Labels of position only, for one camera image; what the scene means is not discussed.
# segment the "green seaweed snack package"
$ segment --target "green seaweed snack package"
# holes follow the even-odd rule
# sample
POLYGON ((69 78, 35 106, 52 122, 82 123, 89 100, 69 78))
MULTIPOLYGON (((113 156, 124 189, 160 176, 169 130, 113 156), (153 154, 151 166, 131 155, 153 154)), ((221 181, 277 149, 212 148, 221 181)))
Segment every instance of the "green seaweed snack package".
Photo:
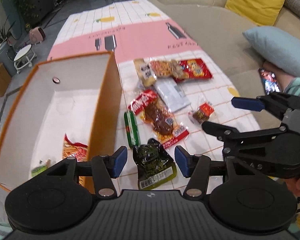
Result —
POLYGON ((124 124, 127 132, 127 139, 129 147, 132 149, 133 146, 140 145, 139 131, 136 116, 132 111, 124 113, 124 124))
POLYGON ((177 175, 173 159, 153 138, 133 147, 133 160, 138 167, 138 189, 154 189, 177 175))

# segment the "red snack package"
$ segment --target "red snack package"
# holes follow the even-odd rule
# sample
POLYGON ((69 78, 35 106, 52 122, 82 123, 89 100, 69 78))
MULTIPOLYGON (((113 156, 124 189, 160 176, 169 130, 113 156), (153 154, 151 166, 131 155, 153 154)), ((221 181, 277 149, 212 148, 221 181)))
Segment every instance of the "red snack package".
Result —
POLYGON ((190 111, 188 117, 192 123, 201 125, 203 122, 209 120, 213 112, 214 108, 205 102, 198 107, 197 111, 190 111))
MULTIPOLYGON (((67 157, 76 157, 78 162, 87 161, 88 145, 82 143, 72 143, 65 134, 63 141, 63 159, 67 157)), ((83 186, 83 177, 79 177, 79 184, 83 186)))
POLYGON ((159 100, 144 108, 143 120, 152 125, 158 141, 165 149, 189 135, 186 127, 178 125, 174 116, 159 100))
POLYGON ((177 83, 188 79, 210 79, 212 74, 207 65, 200 58, 179 61, 180 68, 186 74, 187 78, 180 79, 174 77, 177 83))
POLYGON ((148 106, 151 102, 157 100, 158 95, 151 89, 147 89, 140 93, 140 95, 133 99, 130 105, 128 106, 128 110, 134 112, 135 115, 138 115, 142 112, 142 110, 148 106))

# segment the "barcode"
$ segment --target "barcode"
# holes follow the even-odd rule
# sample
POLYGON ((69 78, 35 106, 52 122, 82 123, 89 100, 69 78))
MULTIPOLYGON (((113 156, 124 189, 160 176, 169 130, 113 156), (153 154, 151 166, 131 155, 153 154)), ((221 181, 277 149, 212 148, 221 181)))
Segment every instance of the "barcode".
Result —
POLYGON ((164 171, 161 171, 158 174, 156 174, 146 180, 140 181, 140 189, 149 187, 149 186, 159 182, 160 180, 163 180, 163 179, 169 177, 172 174, 173 174, 172 167, 169 167, 169 168, 165 169, 164 171))
POLYGON ((153 177, 150 177, 149 179, 140 181, 140 188, 143 189, 145 187, 151 186, 155 183, 153 177))

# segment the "orange box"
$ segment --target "orange box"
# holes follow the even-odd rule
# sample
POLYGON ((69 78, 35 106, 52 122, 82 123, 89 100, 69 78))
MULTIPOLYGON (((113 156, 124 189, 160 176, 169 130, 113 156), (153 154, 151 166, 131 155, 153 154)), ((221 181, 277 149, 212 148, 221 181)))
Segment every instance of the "orange box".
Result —
MULTIPOLYGON (((88 145, 88 160, 112 155, 121 93, 113 52, 36 65, 2 129, 0 187, 10 191, 29 180, 40 160, 61 161, 64 134, 88 145)), ((84 186, 94 192, 91 177, 85 178, 84 186)))

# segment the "tiled floor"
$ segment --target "tiled floor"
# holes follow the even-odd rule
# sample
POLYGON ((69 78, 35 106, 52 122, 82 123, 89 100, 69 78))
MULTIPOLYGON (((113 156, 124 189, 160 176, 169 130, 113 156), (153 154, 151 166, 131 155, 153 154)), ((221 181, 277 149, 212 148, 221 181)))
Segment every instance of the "tiled floor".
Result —
MULTIPOLYGON (((51 50, 51 47, 61 29, 63 24, 69 15, 74 13, 79 13, 82 11, 92 10, 96 8, 101 8, 103 6, 109 5, 113 2, 125 1, 125 0, 66 0, 62 3, 55 13, 49 14, 42 22, 41 27, 43 28, 46 39, 42 43, 34 45, 34 51, 37 54, 37 58, 34 59, 34 65, 38 62, 45 61, 51 50)), ((28 35, 17 42, 16 47, 22 47, 25 42, 29 42, 28 35)), ((6 95, 0 98, 0 131, 2 125, 5 122, 7 114, 18 94, 18 88, 20 88, 25 82, 27 76, 31 72, 31 69, 24 68, 20 74, 16 74, 7 89, 6 95)), ((5 191, 2 192, 0 189, 0 195, 6 194, 5 191)), ((2 210, 3 203, 0 203, 0 210, 2 210)), ((0 213, 0 221, 4 221, 4 214, 0 213)))

